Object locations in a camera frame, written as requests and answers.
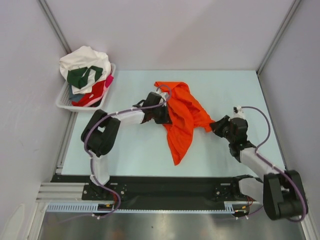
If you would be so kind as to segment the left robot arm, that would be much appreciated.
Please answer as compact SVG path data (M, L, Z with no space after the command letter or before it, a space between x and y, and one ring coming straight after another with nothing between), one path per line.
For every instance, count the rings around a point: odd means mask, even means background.
M84 150L90 157L90 180L95 184L93 194L100 200L110 196L110 180L105 156L112 150L120 127L140 125L150 120L156 124L171 124L168 100L171 93L151 91L129 109L107 113L96 110L81 134Z

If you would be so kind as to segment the orange t shirt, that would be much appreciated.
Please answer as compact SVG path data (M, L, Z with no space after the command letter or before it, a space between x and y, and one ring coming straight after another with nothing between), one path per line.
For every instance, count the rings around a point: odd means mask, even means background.
M191 94L185 82L156 81L155 87L162 92L171 93L167 102L171 124L164 124L167 131L167 142L174 165L179 165L193 142L195 128L210 132L211 119L206 110Z

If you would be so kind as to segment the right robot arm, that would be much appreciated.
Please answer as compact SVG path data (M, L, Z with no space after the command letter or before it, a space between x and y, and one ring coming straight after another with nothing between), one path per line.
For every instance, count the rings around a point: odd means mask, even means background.
M279 169L258 152L248 139L249 125L244 117L226 115L211 123L210 127L216 136L228 141L230 154L257 175L240 177L238 183L230 188L235 200L242 201L250 196L262 203L266 215L273 221L304 220L309 209L299 173Z

